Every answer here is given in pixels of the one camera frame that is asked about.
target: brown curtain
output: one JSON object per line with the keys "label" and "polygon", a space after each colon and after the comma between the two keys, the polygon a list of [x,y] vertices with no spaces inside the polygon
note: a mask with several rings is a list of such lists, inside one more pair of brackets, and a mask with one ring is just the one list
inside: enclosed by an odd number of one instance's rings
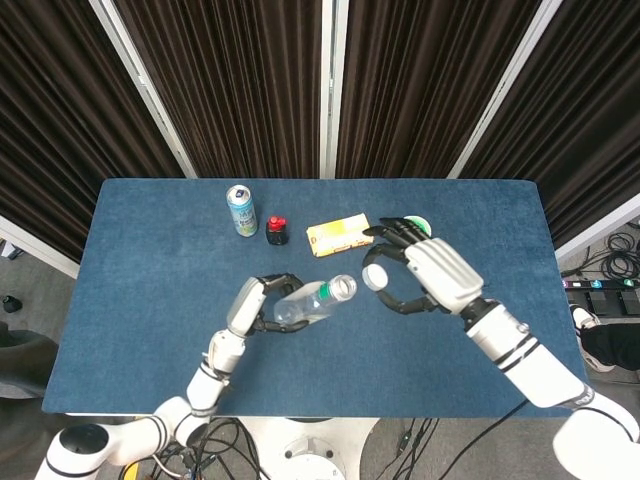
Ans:
{"label": "brown curtain", "polygon": [[534,180],[557,247],[640,193],[639,26],[565,0],[462,172]]}
{"label": "brown curtain", "polygon": [[321,0],[116,4],[199,175],[318,175]]}
{"label": "brown curtain", "polygon": [[0,215],[74,260],[108,177],[182,176],[88,2],[0,2]]}
{"label": "brown curtain", "polygon": [[446,176],[538,4],[351,0],[337,176]]}

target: red bottle cap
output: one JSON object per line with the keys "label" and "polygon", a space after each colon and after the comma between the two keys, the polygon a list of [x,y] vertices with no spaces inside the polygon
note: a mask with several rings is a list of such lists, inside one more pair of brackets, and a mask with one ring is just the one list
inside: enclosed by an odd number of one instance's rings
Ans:
{"label": "red bottle cap", "polygon": [[269,217],[269,230],[279,232],[287,225],[287,219],[284,217]]}

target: blue table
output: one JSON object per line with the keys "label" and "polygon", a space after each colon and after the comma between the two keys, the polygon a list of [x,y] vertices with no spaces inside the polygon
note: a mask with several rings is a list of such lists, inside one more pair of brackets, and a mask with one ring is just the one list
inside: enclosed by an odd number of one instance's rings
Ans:
{"label": "blue table", "polygon": [[[236,183],[255,198],[260,230],[251,238],[235,233],[225,203]],[[123,179],[102,187],[44,409],[151,413],[184,395],[245,280],[290,271],[303,281],[348,273],[360,290],[297,334],[251,337],[221,415],[502,416],[522,396],[466,337],[462,320],[387,310],[361,281],[365,248],[312,256],[308,226],[360,212],[371,224],[427,218],[484,277],[485,296],[502,300],[585,378],[533,183]],[[289,219],[286,246],[266,241],[273,214]],[[393,293],[419,294],[404,267],[384,266]],[[528,407],[522,415],[561,412]]]}

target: plastic bottle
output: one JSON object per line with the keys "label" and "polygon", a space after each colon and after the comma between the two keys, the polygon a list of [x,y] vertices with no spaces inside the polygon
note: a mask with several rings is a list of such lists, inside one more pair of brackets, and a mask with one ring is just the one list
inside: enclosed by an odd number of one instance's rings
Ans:
{"label": "plastic bottle", "polygon": [[338,275],[328,282],[307,283],[276,302],[275,320],[288,325],[300,320],[317,322],[331,315],[337,305],[353,298],[357,289],[356,281],[349,275]]}

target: robotic arm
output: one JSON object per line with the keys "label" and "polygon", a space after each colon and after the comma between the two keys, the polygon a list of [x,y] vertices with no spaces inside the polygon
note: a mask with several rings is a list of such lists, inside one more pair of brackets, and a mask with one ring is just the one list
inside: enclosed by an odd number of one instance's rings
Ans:
{"label": "robotic arm", "polygon": [[402,261],[426,293],[400,302],[380,288],[376,293],[387,307],[403,314],[440,308],[460,315],[467,336],[531,403],[573,410],[553,440],[556,457],[569,473],[581,480],[638,475],[640,432],[629,412],[576,378],[500,302],[484,299],[482,278],[450,245],[430,239],[408,220],[380,221],[383,226],[364,233],[390,243],[373,247],[363,266],[379,255]]}
{"label": "robotic arm", "polygon": [[265,321],[262,305],[267,295],[288,295],[302,282],[290,274],[251,277],[227,315],[227,328],[211,339],[207,353],[187,387],[187,400],[173,397],[153,415],[125,425],[80,425],[67,428],[51,442],[37,480],[94,479],[104,462],[127,465],[158,453],[175,438],[185,447],[197,443],[214,415],[231,373],[253,331],[291,333],[308,325],[300,321],[281,325]]}

